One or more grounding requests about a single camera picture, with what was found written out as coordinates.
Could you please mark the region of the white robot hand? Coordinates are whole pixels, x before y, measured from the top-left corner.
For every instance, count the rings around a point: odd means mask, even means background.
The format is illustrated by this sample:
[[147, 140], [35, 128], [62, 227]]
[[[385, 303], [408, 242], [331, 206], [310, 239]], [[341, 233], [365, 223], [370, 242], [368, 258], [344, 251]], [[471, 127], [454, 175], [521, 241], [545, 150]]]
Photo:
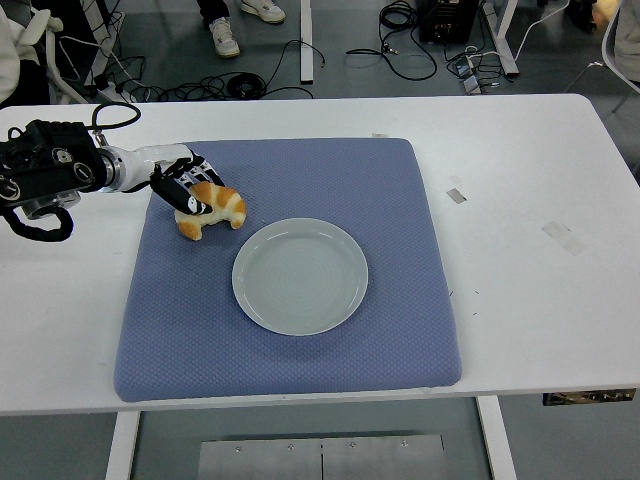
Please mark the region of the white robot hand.
[[199, 216], [213, 223], [223, 219], [213, 200], [196, 197], [193, 188], [204, 183], [224, 187], [213, 167], [184, 144], [143, 147], [126, 151], [113, 147], [116, 165], [120, 168], [112, 187], [115, 191], [132, 193], [147, 185], [177, 213]]

